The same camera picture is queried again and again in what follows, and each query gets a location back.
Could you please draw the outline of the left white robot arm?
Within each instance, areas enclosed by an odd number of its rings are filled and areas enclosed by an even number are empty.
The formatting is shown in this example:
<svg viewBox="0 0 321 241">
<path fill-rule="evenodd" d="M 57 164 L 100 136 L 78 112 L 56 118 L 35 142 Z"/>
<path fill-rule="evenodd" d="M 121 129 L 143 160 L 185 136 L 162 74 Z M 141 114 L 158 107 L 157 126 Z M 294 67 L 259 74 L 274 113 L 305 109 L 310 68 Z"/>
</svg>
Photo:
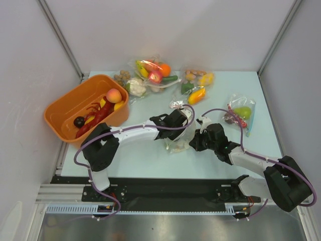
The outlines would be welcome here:
<svg viewBox="0 0 321 241">
<path fill-rule="evenodd" d="M 137 141 L 178 140 L 194 121 L 191 108 L 174 109 L 170 114 L 153 116 L 147 121 L 128 127 L 109 127 L 99 124 L 81 144 L 89 178 L 95 185 L 93 195 L 100 201 L 110 196 L 107 168 L 118 149 Z"/>
</svg>

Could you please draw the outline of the fake peach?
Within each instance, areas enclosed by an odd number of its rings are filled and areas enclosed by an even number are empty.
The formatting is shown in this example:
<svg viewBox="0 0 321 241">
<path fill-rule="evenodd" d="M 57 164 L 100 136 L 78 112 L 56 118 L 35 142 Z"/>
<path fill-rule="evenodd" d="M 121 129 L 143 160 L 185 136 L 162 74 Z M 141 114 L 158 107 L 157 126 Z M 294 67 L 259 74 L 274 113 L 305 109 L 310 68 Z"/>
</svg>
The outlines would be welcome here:
<svg viewBox="0 0 321 241">
<path fill-rule="evenodd" d="M 122 101 L 122 95 L 116 88 L 110 89 L 106 94 L 106 98 L 110 103 L 119 103 Z"/>
</svg>

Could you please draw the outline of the clear zip bag with lobster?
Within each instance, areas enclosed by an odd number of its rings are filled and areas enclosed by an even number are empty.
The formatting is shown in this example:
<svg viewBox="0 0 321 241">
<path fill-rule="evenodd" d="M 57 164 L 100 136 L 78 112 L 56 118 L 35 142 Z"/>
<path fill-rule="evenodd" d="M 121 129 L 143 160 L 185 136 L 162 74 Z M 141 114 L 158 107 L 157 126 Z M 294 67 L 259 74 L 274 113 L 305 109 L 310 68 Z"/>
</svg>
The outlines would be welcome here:
<svg viewBox="0 0 321 241">
<path fill-rule="evenodd" d="M 171 108 L 179 109 L 187 116 L 188 120 L 184 122 L 184 125 L 190 124 L 187 128 L 182 130 L 180 135 L 174 140 L 170 140 L 169 138 L 164 140 L 165 148 L 170 153 L 177 153 L 188 149 L 190 147 L 189 142 L 194 138 L 195 135 L 196 124 L 195 121 L 192 121 L 192 109 L 183 105 L 184 103 L 182 101 L 172 101 L 170 103 Z"/>
</svg>

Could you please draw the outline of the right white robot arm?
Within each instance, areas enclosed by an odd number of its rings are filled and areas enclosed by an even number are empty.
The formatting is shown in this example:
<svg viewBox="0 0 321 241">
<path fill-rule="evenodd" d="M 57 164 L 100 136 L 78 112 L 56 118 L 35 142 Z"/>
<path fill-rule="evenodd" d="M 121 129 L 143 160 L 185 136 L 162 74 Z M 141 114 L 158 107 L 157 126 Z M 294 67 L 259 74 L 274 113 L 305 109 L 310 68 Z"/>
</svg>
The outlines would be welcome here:
<svg viewBox="0 0 321 241">
<path fill-rule="evenodd" d="M 197 129 L 190 146 L 198 152 L 211 150 L 220 161 L 260 176 L 243 175 L 236 179 L 236 186 L 231 189 L 236 201 L 244 201 L 248 196 L 271 199 L 280 209 L 290 212 L 309 196 L 315 196 L 313 186 L 292 157 L 272 160 L 250 153 L 241 144 L 229 141 L 221 124 Z"/>
</svg>

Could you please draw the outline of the red plastic lobster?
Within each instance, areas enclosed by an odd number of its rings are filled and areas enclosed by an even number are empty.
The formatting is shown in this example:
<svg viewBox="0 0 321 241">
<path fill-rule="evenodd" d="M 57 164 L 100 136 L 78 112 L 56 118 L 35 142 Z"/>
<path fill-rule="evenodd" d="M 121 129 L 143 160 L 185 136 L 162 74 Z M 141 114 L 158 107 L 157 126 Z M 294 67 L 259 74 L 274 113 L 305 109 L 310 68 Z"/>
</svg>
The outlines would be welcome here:
<svg viewBox="0 0 321 241">
<path fill-rule="evenodd" d="M 102 106 L 100 103 L 96 103 L 99 105 L 99 108 L 92 106 L 96 111 L 92 111 L 90 114 L 94 116 L 94 119 L 87 124 L 85 124 L 83 127 L 80 128 L 80 130 L 76 133 L 75 138 L 79 138 L 82 135 L 84 135 L 86 132 L 88 132 L 91 128 L 99 124 L 101 121 L 103 121 L 106 117 L 111 115 L 114 111 L 114 104 L 111 103 L 106 96 L 103 97 L 103 100 L 105 101 L 104 106 Z"/>
</svg>

